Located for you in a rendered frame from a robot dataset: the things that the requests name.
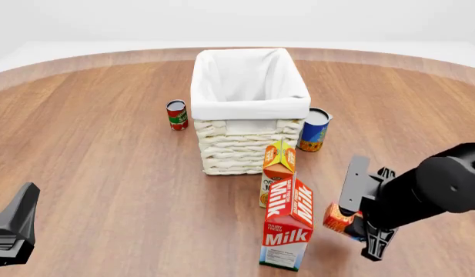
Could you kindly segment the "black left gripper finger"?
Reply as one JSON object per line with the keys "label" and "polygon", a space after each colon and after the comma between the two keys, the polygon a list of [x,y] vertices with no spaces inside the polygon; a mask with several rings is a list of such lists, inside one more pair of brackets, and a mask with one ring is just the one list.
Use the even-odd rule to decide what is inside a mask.
{"label": "black left gripper finger", "polygon": [[0,235],[13,235],[35,244],[35,211],[40,189],[26,182],[0,213]]}

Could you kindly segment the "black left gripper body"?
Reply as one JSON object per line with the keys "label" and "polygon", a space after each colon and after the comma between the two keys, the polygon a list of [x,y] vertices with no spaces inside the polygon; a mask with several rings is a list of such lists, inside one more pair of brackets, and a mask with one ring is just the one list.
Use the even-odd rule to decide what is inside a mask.
{"label": "black left gripper body", "polygon": [[9,230],[0,230],[0,267],[7,265],[24,265],[34,244],[30,239]]}

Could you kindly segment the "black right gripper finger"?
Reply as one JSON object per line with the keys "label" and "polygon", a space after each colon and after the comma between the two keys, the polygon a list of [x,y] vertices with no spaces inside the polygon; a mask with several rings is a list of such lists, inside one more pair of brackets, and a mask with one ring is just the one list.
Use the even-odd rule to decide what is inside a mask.
{"label": "black right gripper finger", "polygon": [[350,217],[350,216],[361,217],[362,216],[361,208],[362,208],[362,206],[360,206],[358,209],[353,211],[353,210],[346,209],[345,207],[342,207],[341,205],[339,205],[340,214],[342,214],[343,216],[347,216],[347,217]]}
{"label": "black right gripper finger", "polygon": [[398,231],[394,229],[377,228],[371,223],[365,224],[366,230],[366,247],[362,249],[361,255],[373,262],[383,260],[383,255]]}

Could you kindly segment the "red and orange butter box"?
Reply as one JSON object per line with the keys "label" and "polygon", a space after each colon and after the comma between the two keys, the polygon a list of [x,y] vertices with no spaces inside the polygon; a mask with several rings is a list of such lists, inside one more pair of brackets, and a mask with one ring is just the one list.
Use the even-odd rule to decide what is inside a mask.
{"label": "red and orange butter box", "polygon": [[338,232],[358,242],[364,242],[366,240],[362,212],[345,216],[341,213],[339,205],[334,202],[326,208],[323,216],[323,225],[334,232]]}

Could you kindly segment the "white wicker basket with liner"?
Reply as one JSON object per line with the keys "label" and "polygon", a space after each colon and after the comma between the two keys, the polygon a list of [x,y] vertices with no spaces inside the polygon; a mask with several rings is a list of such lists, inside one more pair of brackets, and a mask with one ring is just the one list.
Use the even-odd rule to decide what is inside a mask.
{"label": "white wicker basket with liner", "polygon": [[296,146],[311,103],[284,48],[200,52],[190,98],[207,175],[261,173],[268,145]]}

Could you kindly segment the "red and white milk carton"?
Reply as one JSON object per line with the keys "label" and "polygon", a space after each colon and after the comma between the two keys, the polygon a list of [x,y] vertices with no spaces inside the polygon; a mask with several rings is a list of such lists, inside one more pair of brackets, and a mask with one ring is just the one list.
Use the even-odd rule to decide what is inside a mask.
{"label": "red and white milk carton", "polygon": [[313,191],[296,176],[273,183],[259,264],[298,272],[313,230]]}

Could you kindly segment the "orange juice carton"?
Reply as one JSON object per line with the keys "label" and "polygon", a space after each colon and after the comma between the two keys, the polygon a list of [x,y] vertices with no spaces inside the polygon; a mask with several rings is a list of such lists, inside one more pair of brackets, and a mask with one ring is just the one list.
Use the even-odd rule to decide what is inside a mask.
{"label": "orange juice carton", "polygon": [[263,159],[259,207],[265,208],[271,184],[291,177],[296,172],[296,150],[284,140],[268,145]]}

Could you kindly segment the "blue and yellow food can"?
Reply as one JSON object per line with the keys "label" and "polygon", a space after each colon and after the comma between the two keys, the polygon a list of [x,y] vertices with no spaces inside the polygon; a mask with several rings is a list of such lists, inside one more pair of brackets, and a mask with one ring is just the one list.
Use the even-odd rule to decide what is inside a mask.
{"label": "blue and yellow food can", "polygon": [[323,146],[329,123],[333,117],[321,108],[309,108],[297,147],[304,152],[318,152]]}

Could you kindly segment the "red tomato sauce can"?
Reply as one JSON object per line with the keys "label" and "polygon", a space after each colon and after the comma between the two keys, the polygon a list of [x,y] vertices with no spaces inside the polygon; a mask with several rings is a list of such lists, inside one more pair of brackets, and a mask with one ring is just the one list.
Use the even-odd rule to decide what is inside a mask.
{"label": "red tomato sauce can", "polygon": [[166,110],[170,127],[174,131],[182,131],[188,127],[188,115],[184,101],[176,99],[167,103]]}

